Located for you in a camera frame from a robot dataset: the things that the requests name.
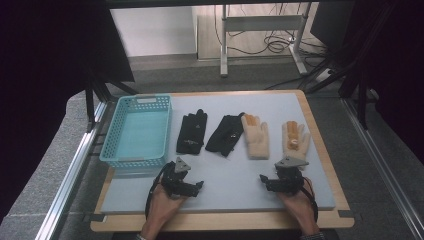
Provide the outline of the grey foam mat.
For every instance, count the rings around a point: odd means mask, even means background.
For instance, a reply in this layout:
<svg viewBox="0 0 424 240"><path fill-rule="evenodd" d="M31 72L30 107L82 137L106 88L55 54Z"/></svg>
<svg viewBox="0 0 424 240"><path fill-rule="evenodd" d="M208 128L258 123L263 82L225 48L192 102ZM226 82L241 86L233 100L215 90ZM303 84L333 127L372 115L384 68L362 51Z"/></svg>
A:
<svg viewBox="0 0 424 240"><path fill-rule="evenodd" d="M183 206L182 212L248 212L279 210L283 205L275 194L267 191L260 181L260 174L269 179L276 179L274 163L283 158L282 125L286 121L296 121L305 125L305 132L312 133L306 110L301 107L301 93L253 93L242 95L203 95L172 96L172 125L168 139L167 161L174 161L180 156L192 170L186 182L204 181L198 197L190 198ZM180 155L176 152L176 141L179 135L182 118L198 109L207 115L205 145L225 115L238 115L241 112L259 116L268 124L270 138L270 159L250 160L244 136L233 148L228 157L212 153L202 148L199 155ZM323 170L321 157L314 140L306 152L309 162L302 170L304 176L313 181L315 197L319 210L332 210L336 203L330 184ZM108 214L144 213L148 191L154 178L160 171L134 174L115 171L111 184L101 206L101 212Z"/></svg>

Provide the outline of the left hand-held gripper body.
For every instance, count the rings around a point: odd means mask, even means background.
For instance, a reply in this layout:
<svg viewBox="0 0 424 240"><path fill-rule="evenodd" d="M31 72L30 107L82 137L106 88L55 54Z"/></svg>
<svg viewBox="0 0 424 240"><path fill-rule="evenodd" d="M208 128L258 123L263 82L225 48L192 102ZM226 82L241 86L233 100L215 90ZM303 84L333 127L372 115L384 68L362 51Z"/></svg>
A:
<svg viewBox="0 0 424 240"><path fill-rule="evenodd" d="M161 184L169 197L176 198L181 196L181 190L189 189L184 178L190 169L191 167L180 157L164 166Z"/></svg>

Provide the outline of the turquoise plastic basket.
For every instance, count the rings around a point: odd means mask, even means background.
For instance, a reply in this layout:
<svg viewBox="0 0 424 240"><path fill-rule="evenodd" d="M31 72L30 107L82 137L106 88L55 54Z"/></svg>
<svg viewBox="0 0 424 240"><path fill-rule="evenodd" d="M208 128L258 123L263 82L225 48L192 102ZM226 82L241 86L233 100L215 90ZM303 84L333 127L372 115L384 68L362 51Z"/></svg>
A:
<svg viewBox="0 0 424 240"><path fill-rule="evenodd" d="M100 160L115 169L161 168L167 158L171 96L124 96L118 100Z"/></svg>

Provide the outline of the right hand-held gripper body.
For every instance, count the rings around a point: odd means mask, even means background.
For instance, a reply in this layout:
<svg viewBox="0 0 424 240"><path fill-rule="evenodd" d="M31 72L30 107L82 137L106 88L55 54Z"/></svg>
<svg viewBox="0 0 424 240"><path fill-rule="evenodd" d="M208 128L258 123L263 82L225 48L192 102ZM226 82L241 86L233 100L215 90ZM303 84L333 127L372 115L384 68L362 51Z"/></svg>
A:
<svg viewBox="0 0 424 240"><path fill-rule="evenodd" d="M303 187L303 175L300 167L307 165L307 161L294 157L284 157L275 163L278 176L277 192L297 193Z"/></svg>

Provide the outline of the black tripod stand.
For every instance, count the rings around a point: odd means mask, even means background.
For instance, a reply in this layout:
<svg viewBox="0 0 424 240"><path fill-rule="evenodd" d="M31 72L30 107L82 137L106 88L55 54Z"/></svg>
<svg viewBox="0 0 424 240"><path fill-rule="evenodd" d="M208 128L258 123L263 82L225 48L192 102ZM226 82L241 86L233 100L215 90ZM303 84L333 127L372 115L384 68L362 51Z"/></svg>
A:
<svg viewBox="0 0 424 240"><path fill-rule="evenodd" d="M311 87L305 85L302 88L306 94L312 94L342 79L338 96L350 98L354 92L357 92L357 120L365 130L368 129L366 124L368 91L366 61L396 3L397 0L384 0L378 8L372 11L367 21L355 32L353 38L333 55L333 58L340 58L345 62L333 75Z"/></svg>
<svg viewBox="0 0 424 240"><path fill-rule="evenodd" d="M130 95L136 95L137 91L120 81L108 78L103 74L96 74L91 68L88 68L86 72L88 74L85 84L86 112L88 117L87 132L91 132L96 126L94 96L97 96L101 102L109 102L113 99L112 94L106 86L107 83Z"/></svg>

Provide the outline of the white power strip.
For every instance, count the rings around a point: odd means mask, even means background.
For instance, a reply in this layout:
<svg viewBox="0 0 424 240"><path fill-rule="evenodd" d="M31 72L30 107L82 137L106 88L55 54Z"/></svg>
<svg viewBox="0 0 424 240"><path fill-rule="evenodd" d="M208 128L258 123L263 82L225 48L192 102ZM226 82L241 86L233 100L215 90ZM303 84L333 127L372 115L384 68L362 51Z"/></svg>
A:
<svg viewBox="0 0 424 240"><path fill-rule="evenodd" d="M316 78L317 82L322 82L333 74L333 70L326 68Z"/></svg>

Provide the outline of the black glove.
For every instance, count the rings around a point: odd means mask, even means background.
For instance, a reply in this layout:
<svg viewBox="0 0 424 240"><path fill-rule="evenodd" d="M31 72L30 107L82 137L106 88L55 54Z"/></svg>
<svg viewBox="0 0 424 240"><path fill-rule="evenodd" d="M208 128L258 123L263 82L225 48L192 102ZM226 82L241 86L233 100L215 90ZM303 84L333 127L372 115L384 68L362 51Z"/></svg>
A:
<svg viewBox="0 0 424 240"><path fill-rule="evenodd" d="M198 155L204 145L208 115L198 109L195 114L184 115L177 139L176 152L180 154Z"/></svg>
<svg viewBox="0 0 424 240"><path fill-rule="evenodd" d="M244 112L239 115L225 115L218 127L209 138L205 149L209 152L220 153L227 157L234 149L244 132L241 117Z"/></svg>

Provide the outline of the dark curtain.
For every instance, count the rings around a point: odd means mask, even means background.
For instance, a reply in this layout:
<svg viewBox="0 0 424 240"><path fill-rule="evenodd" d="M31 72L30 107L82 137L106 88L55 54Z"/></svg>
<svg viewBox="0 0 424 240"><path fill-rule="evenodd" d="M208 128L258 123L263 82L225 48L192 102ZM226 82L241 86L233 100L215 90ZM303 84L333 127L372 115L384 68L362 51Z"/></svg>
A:
<svg viewBox="0 0 424 240"><path fill-rule="evenodd" d="M94 78L133 78L106 0L0 0L0 223Z"/></svg>
<svg viewBox="0 0 424 240"><path fill-rule="evenodd" d="M346 40L376 38L342 90L377 92L385 122L424 164L424 0L356 0Z"/></svg>

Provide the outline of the beige fluffy glove with loop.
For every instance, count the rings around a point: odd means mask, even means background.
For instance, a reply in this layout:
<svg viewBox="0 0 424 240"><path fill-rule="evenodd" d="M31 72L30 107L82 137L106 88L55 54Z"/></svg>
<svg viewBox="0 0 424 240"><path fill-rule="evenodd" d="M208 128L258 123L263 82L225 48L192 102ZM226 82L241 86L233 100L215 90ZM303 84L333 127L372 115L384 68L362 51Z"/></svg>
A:
<svg viewBox="0 0 424 240"><path fill-rule="evenodd" d="M311 135L304 131L304 125L287 121L282 125L282 146L286 157L306 160Z"/></svg>

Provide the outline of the wooden table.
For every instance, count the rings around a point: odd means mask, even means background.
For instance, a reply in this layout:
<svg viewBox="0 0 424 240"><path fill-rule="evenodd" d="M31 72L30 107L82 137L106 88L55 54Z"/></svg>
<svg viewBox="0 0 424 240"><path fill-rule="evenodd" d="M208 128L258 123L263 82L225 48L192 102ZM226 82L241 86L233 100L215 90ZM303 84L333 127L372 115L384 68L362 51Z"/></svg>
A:
<svg viewBox="0 0 424 240"><path fill-rule="evenodd" d="M209 93L176 93L173 96L203 96L203 95L242 95L253 93L301 93L301 107L306 110L307 120L312 125L311 140L314 140L317 151L323 159L321 164L327 180L330 184L336 206L332 210L319 210L318 225L324 229L350 228L355 219L345 198L339 183L337 174L330 160L329 154L318 130L311 108L300 90L278 91L237 91L237 92L209 92ZM267 230L267 229L294 229L295 220L284 209L248 211L248 212L182 212L172 218L166 225L165 230L170 232L180 231L224 231L224 230Z"/></svg>

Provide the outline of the person's left hand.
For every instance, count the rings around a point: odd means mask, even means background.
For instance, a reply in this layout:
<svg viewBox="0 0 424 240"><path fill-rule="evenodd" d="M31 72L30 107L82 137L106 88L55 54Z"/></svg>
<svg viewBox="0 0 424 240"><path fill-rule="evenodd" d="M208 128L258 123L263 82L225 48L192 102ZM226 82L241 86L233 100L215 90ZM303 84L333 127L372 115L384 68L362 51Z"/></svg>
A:
<svg viewBox="0 0 424 240"><path fill-rule="evenodd" d="M158 184L153 191L150 211L141 232L157 231L159 233L161 228L176 215L186 200L187 197L170 198L164 187Z"/></svg>

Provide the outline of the aluminium rail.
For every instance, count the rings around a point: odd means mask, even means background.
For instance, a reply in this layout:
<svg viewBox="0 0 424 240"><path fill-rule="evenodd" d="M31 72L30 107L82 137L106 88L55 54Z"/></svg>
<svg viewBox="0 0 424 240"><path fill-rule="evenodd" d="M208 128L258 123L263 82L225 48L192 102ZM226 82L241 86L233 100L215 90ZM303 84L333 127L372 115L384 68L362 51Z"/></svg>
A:
<svg viewBox="0 0 424 240"><path fill-rule="evenodd" d="M107 103L100 102L94 111L94 126L85 132L68 167L64 179L56 193L55 198L44 218L41 227L34 240L51 240L58 225L69 197L75 188L76 181L88 156L89 149L94 142L94 138L100 129L99 124L103 120L104 113L108 107Z"/></svg>
<svg viewBox="0 0 424 240"><path fill-rule="evenodd" d="M357 110L346 99L341 99L341 103L415 240L424 240L424 221L389 168L369 131L357 119Z"/></svg>

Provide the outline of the person's right hand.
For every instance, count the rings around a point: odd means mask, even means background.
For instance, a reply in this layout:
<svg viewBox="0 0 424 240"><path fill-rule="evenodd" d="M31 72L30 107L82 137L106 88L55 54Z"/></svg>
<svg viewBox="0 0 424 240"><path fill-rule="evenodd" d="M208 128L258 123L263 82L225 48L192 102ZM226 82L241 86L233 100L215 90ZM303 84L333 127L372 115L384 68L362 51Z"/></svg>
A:
<svg viewBox="0 0 424 240"><path fill-rule="evenodd" d="M320 229L314 220L314 210L311 201L305 193L299 191L295 195L277 192L276 195L284 204L286 210L297 220L303 236L318 234Z"/></svg>

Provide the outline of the white metal desk frame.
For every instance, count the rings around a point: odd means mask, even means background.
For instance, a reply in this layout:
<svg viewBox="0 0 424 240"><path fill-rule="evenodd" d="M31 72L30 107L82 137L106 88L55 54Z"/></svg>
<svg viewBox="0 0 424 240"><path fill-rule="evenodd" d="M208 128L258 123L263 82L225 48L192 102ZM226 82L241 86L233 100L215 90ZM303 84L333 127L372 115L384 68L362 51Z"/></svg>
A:
<svg viewBox="0 0 424 240"><path fill-rule="evenodd" d="M220 75L228 76L227 34L230 32L287 31L295 33L289 39L288 49L301 75L306 75L306 67L299 55L299 46L303 37L312 3L307 2L302 13L296 15L267 16L229 16L228 5L222 6Z"/></svg>

